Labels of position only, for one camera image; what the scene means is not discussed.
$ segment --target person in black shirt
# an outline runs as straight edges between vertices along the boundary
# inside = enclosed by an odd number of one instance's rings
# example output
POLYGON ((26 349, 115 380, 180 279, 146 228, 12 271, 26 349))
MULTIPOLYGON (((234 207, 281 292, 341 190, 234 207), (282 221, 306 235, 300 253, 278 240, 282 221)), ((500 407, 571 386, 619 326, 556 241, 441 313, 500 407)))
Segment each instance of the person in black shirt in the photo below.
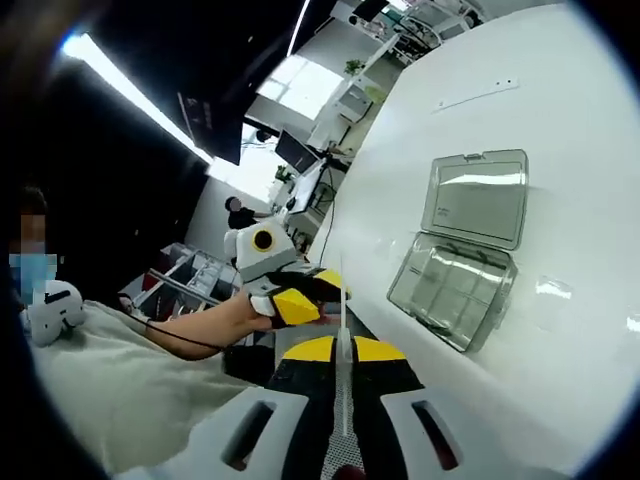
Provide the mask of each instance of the person in black shirt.
POLYGON ((229 228, 241 230, 243 228, 255 225, 256 218, 266 218, 268 213, 256 213, 250 208, 242 206, 242 202, 238 197, 229 197, 224 202, 224 208, 229 211, 229 228))

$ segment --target hinged lid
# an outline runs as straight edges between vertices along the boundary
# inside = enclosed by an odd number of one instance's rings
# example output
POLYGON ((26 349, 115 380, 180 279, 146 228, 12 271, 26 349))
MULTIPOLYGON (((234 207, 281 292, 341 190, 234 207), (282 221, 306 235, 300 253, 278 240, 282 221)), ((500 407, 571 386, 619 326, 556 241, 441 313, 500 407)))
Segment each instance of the hinged lid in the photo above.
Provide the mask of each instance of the hinged lid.
POLYGON ((527 203, 528 161, 523 150, 456 155, 433 161, 422 229, 514 250, 527 203))

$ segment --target window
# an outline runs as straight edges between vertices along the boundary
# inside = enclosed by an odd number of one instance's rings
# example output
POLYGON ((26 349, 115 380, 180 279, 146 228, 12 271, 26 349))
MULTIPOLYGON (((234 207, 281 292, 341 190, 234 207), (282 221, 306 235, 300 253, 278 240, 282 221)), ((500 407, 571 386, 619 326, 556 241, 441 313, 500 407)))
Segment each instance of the window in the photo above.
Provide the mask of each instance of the window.
POLYGON ((315 120, 341 81, 340 75, 292 55, 273 71, 258 93, 315 120))
POLYGON ((278 139, 273 137, 260 143, 256 139, 257 131, 250 125, 242 127, 240 165, 216 159, 209 167, 208 174, 258 200, 268 202, 276 170, 285 161, 274 153, 278 139))

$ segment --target person's arm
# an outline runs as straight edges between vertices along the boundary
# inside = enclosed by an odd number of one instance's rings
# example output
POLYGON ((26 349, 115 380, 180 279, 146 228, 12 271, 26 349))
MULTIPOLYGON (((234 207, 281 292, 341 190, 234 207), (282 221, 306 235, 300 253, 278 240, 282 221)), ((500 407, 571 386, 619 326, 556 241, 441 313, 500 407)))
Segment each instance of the person's arm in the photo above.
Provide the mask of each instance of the person's arm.
MULTIPOLYGON (((168 322, 149 322, 152 327, 208 345, 227 347, 254 331, 271 329, 271 320, 260 316, 244 291, 203 312, 183 315, 168 322)), ((200 360, 220 350, 196 345, 147 327, 145 336, 156 345, 186 360, 200 360)))

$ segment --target ceiling light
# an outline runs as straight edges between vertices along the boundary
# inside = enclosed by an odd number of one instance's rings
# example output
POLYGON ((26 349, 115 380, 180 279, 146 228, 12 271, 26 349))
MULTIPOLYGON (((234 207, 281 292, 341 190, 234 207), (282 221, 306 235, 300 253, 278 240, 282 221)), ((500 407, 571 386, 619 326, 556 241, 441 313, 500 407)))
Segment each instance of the ceiling light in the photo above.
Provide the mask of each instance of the ceiling light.
POLYGON ((293 36, 291 37, 291 42, 289 43, 289 50, 287 50, 287 57, 290 57, 291 53, 293 52, 293 45, 296 43, 296 38, 298 37, 298 30, 300 30, 302 19, 304 18, 304 14, 307 13, 307 7, 309 6, 310 1, 311 0, 304 0, 304 5, 302 5, 300 16, 298 17, 298 21, 296 22, 296 28, 293 29, 293 36))
POLYGON ((62 45, 62 52, 69 57, 77 58, 89 65, 109 85, 122 96, 146 113, 166 132, 182 143, 185 147, 198 155, 207 163, 213 163, 214 158, 204 150, 198 148, 178 126, 162 113, 151 101, 131 83, 131 81, 113 64, 111 60, 98 48, 91 37, 85 33, 81 36, 69 37, 62 45))

